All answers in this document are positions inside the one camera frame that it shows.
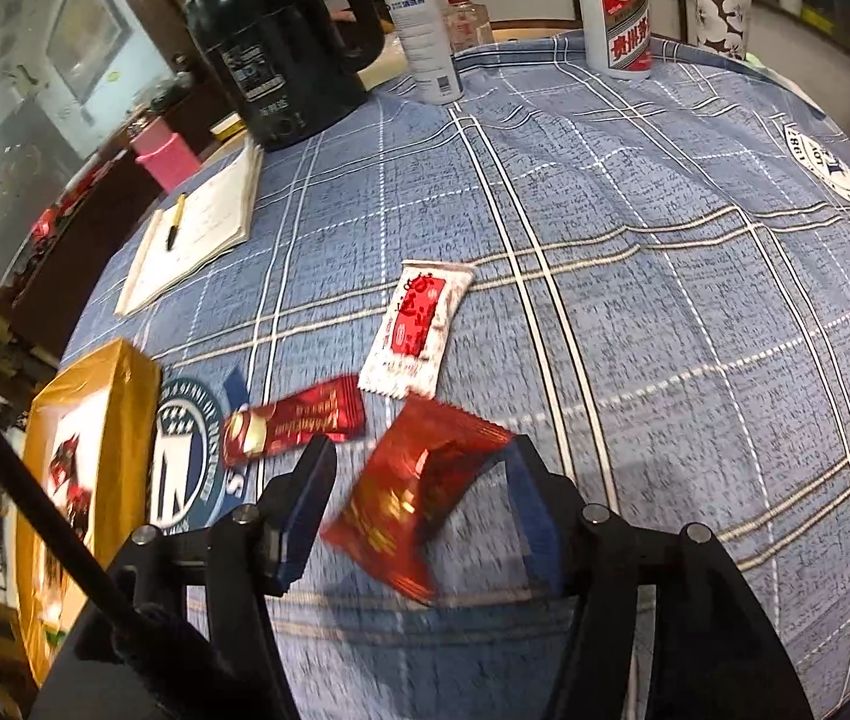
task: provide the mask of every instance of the white and red snack packet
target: white and red snack packet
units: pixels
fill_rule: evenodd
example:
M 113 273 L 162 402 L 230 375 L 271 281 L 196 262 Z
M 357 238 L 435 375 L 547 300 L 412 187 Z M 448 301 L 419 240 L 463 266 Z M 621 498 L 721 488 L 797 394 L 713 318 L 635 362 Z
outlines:
M 433 398 L 447 329 L 474 279 L 457 263 L 406 260 L 398 288 L 361 368 L 359 387 L 395 398 Z

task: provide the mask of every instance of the electric kettle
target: electric kettle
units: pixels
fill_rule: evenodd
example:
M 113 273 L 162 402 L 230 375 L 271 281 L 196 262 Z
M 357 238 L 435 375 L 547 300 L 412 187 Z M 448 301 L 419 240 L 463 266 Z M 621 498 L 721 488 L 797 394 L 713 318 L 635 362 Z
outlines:
M 348 0 L 346 45 L 323 0 L 186 0 L 191 39 L 265 149 L 277 151 L 340 121 L 364 102 L 358 71 L 385 35 L 371 0 Z

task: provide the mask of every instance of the spray bottle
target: spray bottle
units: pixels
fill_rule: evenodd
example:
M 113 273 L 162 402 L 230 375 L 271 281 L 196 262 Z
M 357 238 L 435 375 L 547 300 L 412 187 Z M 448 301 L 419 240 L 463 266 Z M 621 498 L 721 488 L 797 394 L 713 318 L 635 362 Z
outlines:
M 404 56 L 425 103 L 442 105 L 461 97 L 461 81 L 436 0 L 385 0 Z
M 579 0 L 588 66 L 616 79 L 651 73 L 648 0 Z

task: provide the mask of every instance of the notebook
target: notebook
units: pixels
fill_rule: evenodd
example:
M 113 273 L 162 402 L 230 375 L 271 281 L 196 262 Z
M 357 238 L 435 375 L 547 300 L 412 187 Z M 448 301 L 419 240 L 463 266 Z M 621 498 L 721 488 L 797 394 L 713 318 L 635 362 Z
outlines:
M 172 251 L 166 242 L 174 207 L 154 213 L 145 229 L 115 313 L 127 317 L 201 266 L 248 240 L 262 150 L 250 137 L 241 154 L 188 195 Z

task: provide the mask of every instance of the pen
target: pen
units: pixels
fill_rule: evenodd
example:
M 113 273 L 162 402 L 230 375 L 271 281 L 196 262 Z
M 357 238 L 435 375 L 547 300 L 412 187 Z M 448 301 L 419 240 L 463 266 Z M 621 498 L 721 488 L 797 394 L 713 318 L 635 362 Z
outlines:
M 169 238 L 164 242 L 164 250 L 172 251 L 175 245 L 175 238 L 178 236 L 178 225 L 182 223 L 182 212 L 185 210 L 185 197 L 183 192 L 179 194 L 178 200 L 175 202 L 175 215 L 172 217 L 172 227 L 169 228 Z

